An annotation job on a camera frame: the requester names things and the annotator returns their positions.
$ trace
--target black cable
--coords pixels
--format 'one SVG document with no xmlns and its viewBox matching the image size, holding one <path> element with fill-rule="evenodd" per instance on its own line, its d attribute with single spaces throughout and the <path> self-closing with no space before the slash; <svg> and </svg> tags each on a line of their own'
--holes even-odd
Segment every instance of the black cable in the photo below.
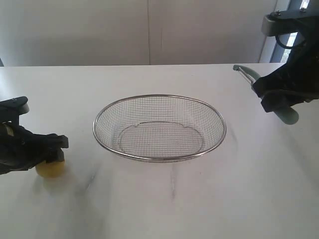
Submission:
<svg viewBox="0 0 319 239">
<path fill-rule="evenodd" d="M 278 43 L 278 45 L 280 45 L 282 48 L 285 48 L 285 49 L 294 49 L 295 47 L 299 47 L 299 46 L 302 46 L 302 45 L 304 45 L 305 44 L 305 42 L 306 42 L 306 40 L 303 40 L 301 43 L 299 43 L 298 45 L 296 45 L 296 46 L 286 46 L 286 45 L 284 45 L 281 41 L 280 41 L 280 39 L 279 39 L 279 36 L 278 35 L 276 35 L 275 36 L 275 38 L 276 38 L 276 42 Z"/>
</svg>

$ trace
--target wire mesh basket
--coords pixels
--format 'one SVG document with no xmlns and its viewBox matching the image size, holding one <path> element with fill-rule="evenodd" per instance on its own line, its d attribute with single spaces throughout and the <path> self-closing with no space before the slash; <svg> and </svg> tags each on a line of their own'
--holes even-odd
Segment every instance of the wire mesh basket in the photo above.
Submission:
<svg viewBox="0 0 319 239">
<path fill-rule="evenodd" d="M 105 149 L 144 162 L 177 162 L 201 156 L 226 135 L 221 114 L 199 100 L 172 95 L 121 99 L 102 109 L 93 133 Z"/>
</svg>

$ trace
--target white table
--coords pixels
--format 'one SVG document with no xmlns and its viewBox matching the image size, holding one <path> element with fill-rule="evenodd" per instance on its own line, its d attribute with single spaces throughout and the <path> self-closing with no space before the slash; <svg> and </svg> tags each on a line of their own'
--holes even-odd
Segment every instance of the white table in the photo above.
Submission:
<svg viewBox="0 0 319 239">
<path fill-rule="evenodd" d="M 279 64 L 248 64 L 266 75 Z M 120 158 L 92 134 L 99 110 L 120 98 L 174 94 L 216 107 L 225 141 L 177 164 Z M 318 239 L 319 101 L 284 125 L 232 65 L 5 67 L 0 100 L 27 96 L 20 123 L 65 134 L 67 171 L 0 176 L 2 239 Z"/>
</svg>

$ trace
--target yellow ball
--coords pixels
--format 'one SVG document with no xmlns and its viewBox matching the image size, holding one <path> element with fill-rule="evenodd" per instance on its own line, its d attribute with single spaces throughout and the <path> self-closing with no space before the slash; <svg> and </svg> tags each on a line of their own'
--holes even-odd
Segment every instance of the yellow ball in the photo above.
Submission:
<svg viewBox="0 0 319 239">
<path fill-rule="evenodd" d="M 45 161 L 35 166 L 38 175 L 43 178 L 56 178 L 64 172 L 65 160 L 62 162 L 46 163 Z"/>
</svg>

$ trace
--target white countertop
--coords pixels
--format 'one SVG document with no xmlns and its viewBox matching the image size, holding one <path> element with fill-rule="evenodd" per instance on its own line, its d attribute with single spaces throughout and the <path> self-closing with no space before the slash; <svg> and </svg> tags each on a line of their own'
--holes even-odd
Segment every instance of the white countertop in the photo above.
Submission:
<svg viewBox="0 0 319 239">
<path fill-rule="evenodd" d="M 248 64 L 262 76 L 280 64 Z M 213 105 L 227 123 L 212 152 L 176 164 L 120 158 L 97 144 L 96 114 L 134 95 Z M 20 123 L 65 134 L 67 171 L 0 176 L 3 239 L 318 239 L 319 101 L 283 124 L 232 65 L 0 68 L 0 100 L 27 96 Z"/>
</svg>

